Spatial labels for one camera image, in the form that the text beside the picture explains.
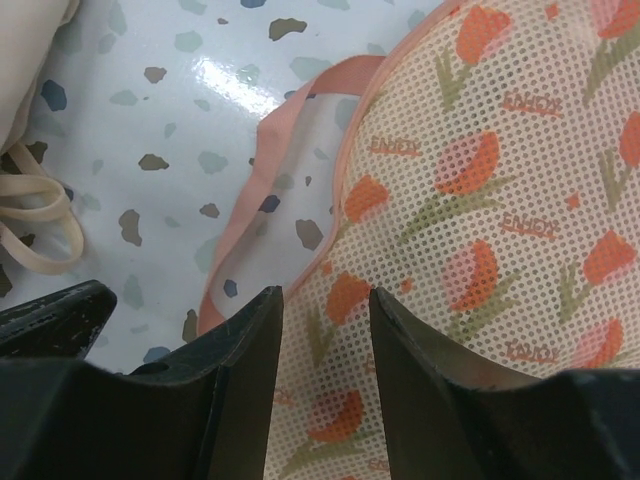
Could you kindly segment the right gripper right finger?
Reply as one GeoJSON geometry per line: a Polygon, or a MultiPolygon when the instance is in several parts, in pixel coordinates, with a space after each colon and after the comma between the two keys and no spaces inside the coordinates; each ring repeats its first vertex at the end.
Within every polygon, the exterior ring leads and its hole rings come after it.
{"type": "Polygon", "coordinates": [[[369,297],[395,479],[635,479],[639,374],[564,370],[537,379],[492,362],[369,297]]]}

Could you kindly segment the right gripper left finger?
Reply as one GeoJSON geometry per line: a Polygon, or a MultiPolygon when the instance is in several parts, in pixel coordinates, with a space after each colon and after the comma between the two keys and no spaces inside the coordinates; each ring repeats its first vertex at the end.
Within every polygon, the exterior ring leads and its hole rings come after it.
{"type": "Polygon", "coordinates": [[[86,357],[1,357],[5,479],[259,479],[283,295],[128,374],[86,357]]]}

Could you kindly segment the tulip print mesh laundry bag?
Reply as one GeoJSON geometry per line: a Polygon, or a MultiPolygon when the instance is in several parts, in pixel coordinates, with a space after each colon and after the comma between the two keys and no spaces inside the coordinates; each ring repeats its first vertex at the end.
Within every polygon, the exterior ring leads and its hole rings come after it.
{"type": "Polygon", "coordinates": [[[355,95],[333,221],[282,284],[265,479],[391,476],[369,297],[545,379],[639,374],[639,5],[446,1],[386,56],[334,65],[258,126],[198,329],[278,278],[258,220],[310,99],[355,95]]]}

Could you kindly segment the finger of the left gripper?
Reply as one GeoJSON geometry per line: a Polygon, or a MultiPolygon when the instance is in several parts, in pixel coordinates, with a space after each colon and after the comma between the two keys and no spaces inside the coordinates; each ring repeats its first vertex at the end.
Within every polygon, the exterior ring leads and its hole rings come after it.
{"type": "Polygon", "coordinates": [[[1,357],[83,359],[117,305],[107,286],[90,280],[1,312],[1,357]]]}

